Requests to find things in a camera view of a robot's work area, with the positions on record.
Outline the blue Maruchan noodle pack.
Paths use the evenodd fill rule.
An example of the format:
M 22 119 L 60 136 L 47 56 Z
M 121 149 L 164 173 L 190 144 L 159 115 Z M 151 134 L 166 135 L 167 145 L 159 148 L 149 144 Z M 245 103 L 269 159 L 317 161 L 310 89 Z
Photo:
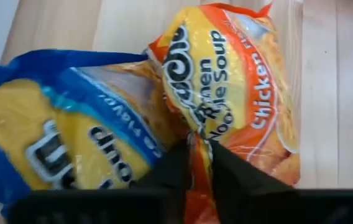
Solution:
M 124 189 L 178 141 L 145 54 L 43 49 L 0 65 L 0 212 L 34 190 Z

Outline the orange Maruchan noodle pack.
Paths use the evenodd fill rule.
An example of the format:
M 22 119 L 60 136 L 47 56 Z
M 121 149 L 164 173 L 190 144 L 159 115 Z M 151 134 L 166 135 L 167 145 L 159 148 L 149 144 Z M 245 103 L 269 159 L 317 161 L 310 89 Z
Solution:
M 193 188 L 185 224 L 220 224 L 210 141 L 285 184 L 300 179 L 299 139 L 270 8 L 187 7 L 148 46 L 160 65 L 167 106 L 191 129 Z

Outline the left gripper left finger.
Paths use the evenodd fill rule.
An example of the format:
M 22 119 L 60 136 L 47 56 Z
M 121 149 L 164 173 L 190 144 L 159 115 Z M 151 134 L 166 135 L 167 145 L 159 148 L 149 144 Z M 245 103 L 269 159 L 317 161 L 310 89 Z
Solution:
M 137 224 L 184 224 L 186 191 L 191 184 L 189 156 L 187 142 L 178 141 L 136 183 L 135 189 L 147 197 L 139 200 Z

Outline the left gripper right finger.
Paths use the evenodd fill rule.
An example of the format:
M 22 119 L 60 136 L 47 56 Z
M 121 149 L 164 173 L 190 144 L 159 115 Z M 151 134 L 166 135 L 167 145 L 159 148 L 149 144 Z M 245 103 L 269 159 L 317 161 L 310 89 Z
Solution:
M 221 224 L 291 224 L 291 187 L 216 141 L 213 197 Z

